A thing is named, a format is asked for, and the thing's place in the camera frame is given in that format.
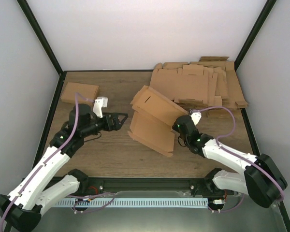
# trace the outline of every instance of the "black metal frame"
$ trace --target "black metal frame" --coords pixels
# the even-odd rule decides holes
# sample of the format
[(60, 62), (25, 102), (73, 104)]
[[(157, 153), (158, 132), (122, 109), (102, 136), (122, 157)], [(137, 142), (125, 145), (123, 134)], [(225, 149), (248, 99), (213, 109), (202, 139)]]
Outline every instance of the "black metal frame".
[[(44, 36), (33, 12), (31, 11), (26, 0), (17, 0), (20, 7), (22, 8), (25, 16), (27, 17), (29, 23), (31, 24), (33, 30), (35, 31), (38, 39), (40, 40), (43, 48), (45, 49), (49, 59), (53, 63), (56, 71), (59, 74), (59, 80), (56, 87), (56, 91), (53, 97), (53, 101), (47, 116), (46, 124), (42, 133), (42, 137), (39, 143), (39, 147), (37, 150), (37, 154), (34, 160), (34, 165), (39, 161), (39, 159), (43, 155), (44, 147), (46, 144), (46, 139), (51, 127), (52, 120), (54, 118), (54, 114), (56, 111), (57, 103), (59, 101), (60, 93), (63, 87), (63, 83), (67, 74), (67, 71), (63, 71), (60, 67), (47, 39)], [(238, 54), (235, 60), (235, 70), (238, 69), (242, 60), (244, 59), (246, 53), (248, 52), (250, 46), (252, 45), (254, 39), (256, 38), (258, 32), (260, 31), (263, 23), (265, 22), (268, 14), (273, 8), (276, 0), (268, 0), (264, 5), (256, 23), (254, 24), (249, 36), (247, 37), (240, 53)], [(113, 72), (144, 72), (144, 71), (152, 71), (152, 70), (112, 70)], [(98, 70), (90, 70), (90, 72), (104, 72)], [(242, 110), (242, 116), (244, 119), (245, 127), (248, 133), (249, 141), (255, 155), (260, 155), (256, 139), (254, 137), (251, 125), (249, 123), (249, 119), (247, 116), (247, 112), (245, 109)], [(60, 180), (60, 177), (54, 177), (52, 183), (55, 183)], [(215, 194), (208, 191), (205, 186), (204, 178), (90, 178), (90, 183), (95, 186), (103, 186), (103, 190), (107, 191), (121, 191), (121, 190), (191, 190), (190, 186), (193, 185), (195, 187), (193, 192), (194, 195), (203, 195), (205, 197), (214, 197)], [(287, 231), (290, 232), (290, 220), (287, 214), (287, 211), (284, 207), (283, 203), (280, 203), (279, 206), (280, 212), (283, 216)], [(10, 231), (10, 227), (7, 226), (5, 231)]]

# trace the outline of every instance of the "cardboard sheet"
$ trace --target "cardboard sheet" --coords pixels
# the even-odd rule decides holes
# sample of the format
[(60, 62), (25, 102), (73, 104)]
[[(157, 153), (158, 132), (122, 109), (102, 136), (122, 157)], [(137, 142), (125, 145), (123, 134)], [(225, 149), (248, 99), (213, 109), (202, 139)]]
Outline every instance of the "cardboard sheet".
[[(68, 82), (62, 92), (60, 99), (62, 102), (75, 104), (75, 93), (79, 92), (85, 98), (95, 100), (98, 95), (98, 90), (99, 86)], [(78, 98), (78, 103), (92, 105), (91, 102), (85, 101), (80, 97)]]
[(188, 69), (192, 71), (191, 74), (183, 74), (184, 70), (187, 69), (179, 68), (177, 71), (172, 69), (154, 69), (150, 87), (176, 103), (189, 100), (207, 105), (208, 70), (203, 71), (203, 67), (202, 70), (198, 67), (197, 69)]
[(148, 86), (134, 96), (131, 104), (135, 113), (129, 136), (165, 156), (172, 156), (172, 126), (187, 111)]
[(165, 62), (163, 64), (164, 69), (178, 69), (183, 68), (184, 64), (189, 64), (188, 62)]
[(230, 95), (230, 103), (227, 107), (230, 109), (246, 108), (248, 103), (244, 99), (241, 86), (238, 82), (234, 70), (234, 61), (226, 62), (226, 75)]

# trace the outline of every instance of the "stack of cardboard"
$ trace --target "stack of cardboard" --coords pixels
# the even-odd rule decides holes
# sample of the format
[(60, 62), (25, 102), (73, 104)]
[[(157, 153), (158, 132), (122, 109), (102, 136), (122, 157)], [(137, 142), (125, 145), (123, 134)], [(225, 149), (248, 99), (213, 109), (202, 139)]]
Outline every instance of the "stack of cardboard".
[[(150, 86), (185, 109), (225, 106), (246, 108), (234, 61), (228, 57), (201, 57), (196, 62), (166, 62), (155, 66)], [(227, 116), (218, 110), (209, 116)]]

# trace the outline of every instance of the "metal floor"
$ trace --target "metal floor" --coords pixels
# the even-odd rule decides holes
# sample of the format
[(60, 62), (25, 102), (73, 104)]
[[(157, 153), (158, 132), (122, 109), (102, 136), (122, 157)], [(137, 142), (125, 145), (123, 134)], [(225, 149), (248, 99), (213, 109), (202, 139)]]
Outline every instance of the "metal floor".
[[(228, 198), (226, 207), (236, 201)], [(52, 208), (34, 232), (285, 232), (275, 206), (264, 209), (246, 197), (239, 208), (225, 214), (188, 208), (106, 208), (75, 215), (70, 208)]]

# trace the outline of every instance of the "white cable carrier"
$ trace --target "white cable carrier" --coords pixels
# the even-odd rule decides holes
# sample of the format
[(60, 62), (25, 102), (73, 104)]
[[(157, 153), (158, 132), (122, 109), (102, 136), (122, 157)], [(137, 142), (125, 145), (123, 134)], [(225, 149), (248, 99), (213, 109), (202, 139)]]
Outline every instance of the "white cable carrier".
[[(96, 198), (81, 202), (76, 207), (99, 208), (112, 198)], [(73, 207), (75, 198), (64, 198), (53, 207)], [(115, 198), (107, 208), (207, 208), (207, 198)]]

